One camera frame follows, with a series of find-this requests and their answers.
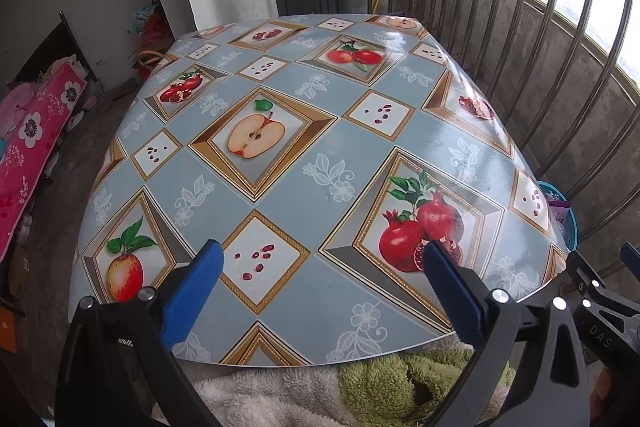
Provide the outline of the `blue plastic waste basket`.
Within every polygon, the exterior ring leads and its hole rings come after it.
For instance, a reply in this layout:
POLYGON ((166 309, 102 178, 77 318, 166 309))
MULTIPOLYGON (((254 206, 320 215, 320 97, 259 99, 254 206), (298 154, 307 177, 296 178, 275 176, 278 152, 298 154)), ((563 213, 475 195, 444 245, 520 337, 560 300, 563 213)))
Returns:
POLYGON ((576 251, 578 246, 579 232, 577 219, 570 205, 570 201, 553 184, 546 181, 539 181, 542 194, 547 199, 550 212, 555 223, 560 228, 564 243, 569 251, 576 251))

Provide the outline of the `purple snack wrapper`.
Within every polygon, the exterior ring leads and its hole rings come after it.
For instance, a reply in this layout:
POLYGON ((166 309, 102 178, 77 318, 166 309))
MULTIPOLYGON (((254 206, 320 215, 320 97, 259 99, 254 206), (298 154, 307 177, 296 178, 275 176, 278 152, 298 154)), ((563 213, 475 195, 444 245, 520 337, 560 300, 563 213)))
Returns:
POLYGON ((544 192, 544 197, 547 199, 554 220, 563 223, 570 213, 570 203, 561 194, 552 191, 544 192))

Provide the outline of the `fruit pattern table cover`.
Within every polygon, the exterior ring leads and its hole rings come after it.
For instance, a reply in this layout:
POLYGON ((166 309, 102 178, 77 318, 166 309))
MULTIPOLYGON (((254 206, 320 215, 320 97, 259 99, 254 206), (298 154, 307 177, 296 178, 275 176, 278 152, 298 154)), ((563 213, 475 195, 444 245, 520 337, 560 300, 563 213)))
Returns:
POLYGON ((224 269, 185 360, 320 365, 450 325, 437 241, 523 299, 566 248, 472 80, 416 20, 299 15, 178 39, 122 118, 77 239, 70 302, 156 287, 208 241, 224 269))

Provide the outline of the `pink floral bed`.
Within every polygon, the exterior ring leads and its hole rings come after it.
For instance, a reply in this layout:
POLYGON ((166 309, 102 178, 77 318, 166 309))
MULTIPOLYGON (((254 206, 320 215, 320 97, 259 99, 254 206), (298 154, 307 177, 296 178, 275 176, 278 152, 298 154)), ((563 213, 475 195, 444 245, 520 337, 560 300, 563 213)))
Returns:
POLYGON ((44 167, 96 78, 63 13, 1 99, 1 254, 10 249, 44 167))

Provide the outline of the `steel balcony railing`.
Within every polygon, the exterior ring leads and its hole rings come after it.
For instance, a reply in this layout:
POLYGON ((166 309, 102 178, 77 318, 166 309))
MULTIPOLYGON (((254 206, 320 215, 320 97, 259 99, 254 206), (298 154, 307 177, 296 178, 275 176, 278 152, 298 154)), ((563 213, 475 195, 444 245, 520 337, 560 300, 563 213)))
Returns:
POLYGON ((616 247, 639 239, 639 0, 381 0, 371 15, 414 18, 435 52, 431 113, 454 128, 454 174, 489 190, 490 167, 509 164, 553 184, 577 249, 623 275, 616 247))

